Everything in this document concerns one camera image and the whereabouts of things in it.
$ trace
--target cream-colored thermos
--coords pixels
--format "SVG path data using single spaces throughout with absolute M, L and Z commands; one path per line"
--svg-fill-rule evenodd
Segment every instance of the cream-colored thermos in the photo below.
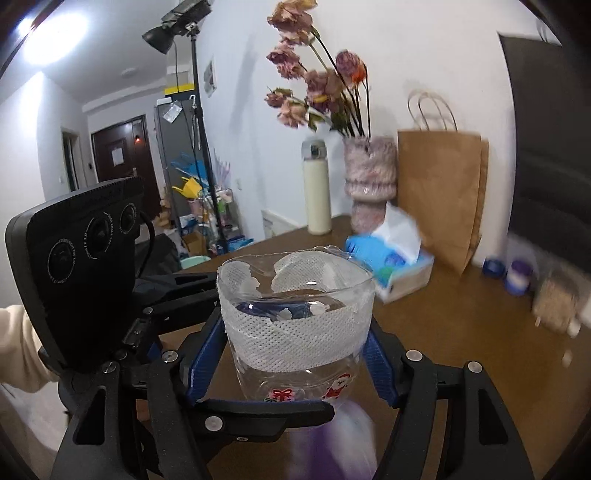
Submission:
M 302 156 L 308 231 L 312 235 L 325 235 L 332 230 L 326 144 L 322 140 L 305 141 Z

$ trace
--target transparent plastic container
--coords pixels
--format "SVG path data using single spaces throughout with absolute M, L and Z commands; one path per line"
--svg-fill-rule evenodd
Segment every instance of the transparent plastic container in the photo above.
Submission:
M 343 400 L 359 371 L 372 274 L 336 247 L 238 257 L 218 270 L 222 316 L 245 397 Z

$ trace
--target beige sleeve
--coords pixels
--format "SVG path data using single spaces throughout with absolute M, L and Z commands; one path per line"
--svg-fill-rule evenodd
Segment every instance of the beige sleeve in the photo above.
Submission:
M 0 383 L 36 392 L 57 377 L 37 352 L 41 341 L 22 306 L 0 309 Z

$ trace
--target pink textured vase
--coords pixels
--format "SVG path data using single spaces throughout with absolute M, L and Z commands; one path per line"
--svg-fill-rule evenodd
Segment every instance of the pink textured vase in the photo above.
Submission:
M 396 143 L 393 137 L 345 139 L 347 195 L 359 202 L 396 196 Z
M 392 137 L 345 139 L 345 192 L 353 198 L 351 227 L 370 233 L 386 214 L 386 202 L 396 197 L 396 143 Z

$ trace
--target tripod pole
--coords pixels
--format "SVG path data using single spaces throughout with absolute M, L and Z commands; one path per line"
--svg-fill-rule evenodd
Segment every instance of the tripod pole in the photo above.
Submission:
M 197 115 L 197 126 L 199 127 L 199 141 L 201 143 L 201 151 L 203 153 L 203 163 L 205 164 L 207 183 L 209 183 L 209 193 L 212 198 L 213 213 L 216 216 L 217 234 L 220 242 L 222 243 L 223 252 L 228 253 L 228 241 L 224 235 L 222 218 L 220 217 L 220 212 L 217 208 L 217 192 L 215 179 L 213 178 L 212 158 L 209 154 L 207 135 L 205 133 L 205 123 L 203 122 L 203 108 L 201 106 L 201 93 L 199 91 L 199 73 L 197 72 L 197 35 L 194 34 L 191 35 L 191 59 L 193 61 L 193 83 L 195 85 L 195 114 Z M 193 124 L 193 138 L 197 138 L 195 132 L 195 122 L 191 123 Z

